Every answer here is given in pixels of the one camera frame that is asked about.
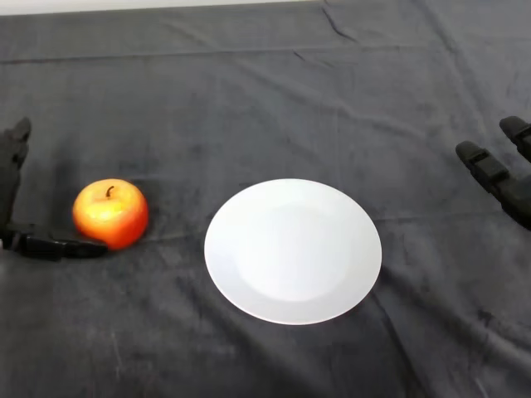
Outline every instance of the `white plate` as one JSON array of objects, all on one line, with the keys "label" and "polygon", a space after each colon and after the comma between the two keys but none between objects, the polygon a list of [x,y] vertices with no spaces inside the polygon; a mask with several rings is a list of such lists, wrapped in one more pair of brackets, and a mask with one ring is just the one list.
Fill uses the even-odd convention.
[{"label": "white plate", "polygon": [[318,182],[274,180],[236,194],[205,239],[208,272],[239,309],[275,323],[323,322],[376,282],[382,246],[350,197]]}]

